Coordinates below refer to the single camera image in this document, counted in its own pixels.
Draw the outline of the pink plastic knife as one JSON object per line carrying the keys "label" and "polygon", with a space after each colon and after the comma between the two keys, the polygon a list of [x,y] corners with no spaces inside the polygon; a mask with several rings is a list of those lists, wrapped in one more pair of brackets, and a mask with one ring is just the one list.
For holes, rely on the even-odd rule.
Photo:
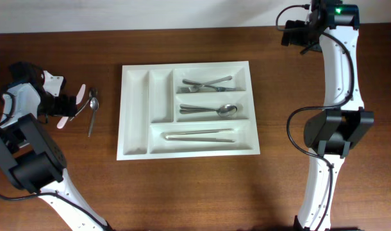
{"label": "pink plastic knife", "polygon": [[[82,84],[79,89],[78,94],[76,95],[76,105],[81,103],[83,96],[85,94],[85,89],[86,89],[86,85]],[[56,125],[57,129],[62,129],[66,125],[68,120],[69,120],[69,117],[62,117],[59,120],[58,124]]]}

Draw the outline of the small steel teaspoon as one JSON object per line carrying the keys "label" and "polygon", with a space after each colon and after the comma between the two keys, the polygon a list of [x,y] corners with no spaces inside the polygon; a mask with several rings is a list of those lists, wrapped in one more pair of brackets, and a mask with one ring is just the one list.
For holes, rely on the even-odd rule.
{"label": "small steel teaspoon", "polygon": [[92,109],[92,117],[91,117],[89,128],[88,128],[88,137],[90,137],[91,134],[92,134],[92,130],[93,130],[93,127],[94,127],[94,122],[95,122],[95,119],[96,119],[96,112],[99,109],[99,102],[98,102],[98,99],[96,97],[93,97],[91,99],[90,107]]}
{"label": "small steel teaspoon", "polygon": [[71,117],[69,121],[72,121],[87,105],[90,104],[90,101],[92,98],[95,98],[97,96],[98,90],[95,87],[91,87],[89,89],[89,98],[82,104],[82,106],[78,109],[74,117]]}

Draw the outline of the steel spoon sideways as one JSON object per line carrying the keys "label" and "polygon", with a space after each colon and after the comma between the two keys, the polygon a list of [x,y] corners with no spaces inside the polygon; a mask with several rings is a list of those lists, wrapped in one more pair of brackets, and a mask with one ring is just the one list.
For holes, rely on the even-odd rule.
{"label": "steel spoon sideways", "polygon": [[203,113],[203,112],[216,112],[221,117],[230,117],[238,111],[238,108],[235,105],[223,105],[217,108],[217,111],[200,111],[200,110],[183,110],[180,109],[180,114],[194,114],[194,113]]}

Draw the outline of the steel serrated tongs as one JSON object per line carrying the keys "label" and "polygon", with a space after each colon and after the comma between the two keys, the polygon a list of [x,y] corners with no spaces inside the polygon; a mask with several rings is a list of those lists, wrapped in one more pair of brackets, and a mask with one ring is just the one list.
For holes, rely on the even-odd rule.
{"label": "steel serrated tongs", "polygon": [[215,130],[192,130],[186,132],[163,132],[162,137],[166,141],[188,141],[188,142],[226,142],[234,143],[235,139],[226,139],[222,137],[209,137],[209,134],[232,132],[233,129],[215,129]]}

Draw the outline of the steel fork angled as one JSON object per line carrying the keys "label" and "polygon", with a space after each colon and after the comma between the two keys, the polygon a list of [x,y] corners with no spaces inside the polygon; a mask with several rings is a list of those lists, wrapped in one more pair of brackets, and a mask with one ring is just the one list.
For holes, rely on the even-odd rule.
{"label": "steel fork angled", "polygon": [[179,88],[180,93],[196,93],[196,92],[199,92],[201,90],[201,88],[203,88],[203,87],[213,89],[216,92],[236,91],[236,88],[215,87],[213,85],[205,85],[203,83],[198,83],[198,82],[190,81],[190,80],[183,80],[183,83],[189,85],[189,87],[180,87]]}

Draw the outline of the steel fork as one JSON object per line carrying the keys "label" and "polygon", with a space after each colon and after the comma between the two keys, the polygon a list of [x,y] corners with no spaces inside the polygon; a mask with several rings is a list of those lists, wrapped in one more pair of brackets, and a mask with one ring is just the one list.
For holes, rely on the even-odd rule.
{"label": "steel fork", "polygon": [[233,77],[232,76],[226,76],[226,77],[223,77],[223,78],[219,78],[217,80],[212,80],[212,81],[208,81],[208,82],[204,82],[203,84],[205,85],[213,85],[215,83],[220,83],[220,82],[224,82],[224,81],[230,81],[232,80]]}

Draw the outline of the steel spoon blue-tinted handle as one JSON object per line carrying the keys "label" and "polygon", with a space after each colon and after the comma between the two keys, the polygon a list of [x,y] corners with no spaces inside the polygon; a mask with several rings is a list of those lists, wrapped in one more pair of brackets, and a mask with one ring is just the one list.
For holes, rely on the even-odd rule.
{"label": "steel spoon blue-tinted handle", "polygon": [[186,104],[180,104],[179,107],[180,109],[183,110],[217,111],[217,108],[199,107],[199,106],[186,105]]}

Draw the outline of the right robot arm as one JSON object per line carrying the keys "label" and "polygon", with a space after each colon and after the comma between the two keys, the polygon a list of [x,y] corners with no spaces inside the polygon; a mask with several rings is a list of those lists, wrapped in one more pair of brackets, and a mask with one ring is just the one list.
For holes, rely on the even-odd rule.
{"label": "right robot arm", "polygon": [[338,174],[353,149],[374,124],[360,94],[356,61],[360,29],[359,8],[336,0],[312,0],[302,6],[308,11],[303,21],[287,21],[282,45],[303,47],[322,53],[325,95],[322,106],[292,112],[316,110],[304,126],[304,144],[293,146],[308,155],[310,166],[304,201],[294,218],[294,230],[331,230],[331,205]]}

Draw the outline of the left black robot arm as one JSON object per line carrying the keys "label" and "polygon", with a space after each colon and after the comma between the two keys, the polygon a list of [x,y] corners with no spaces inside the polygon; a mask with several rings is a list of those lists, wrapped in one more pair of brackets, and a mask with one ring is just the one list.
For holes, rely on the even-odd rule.
{"label": "left black robot arm", "polygon": [[15,188],[28,191],[18,199],[40,198],[71,230],[111,230],[72,183],[63,152],[39,119],[60,117],[62,127],[83,108],[86,87],[75,96],[63,94],[63,76],[29,62],[16,62],[9,71],[13,80],[0,92],[0,168]]}

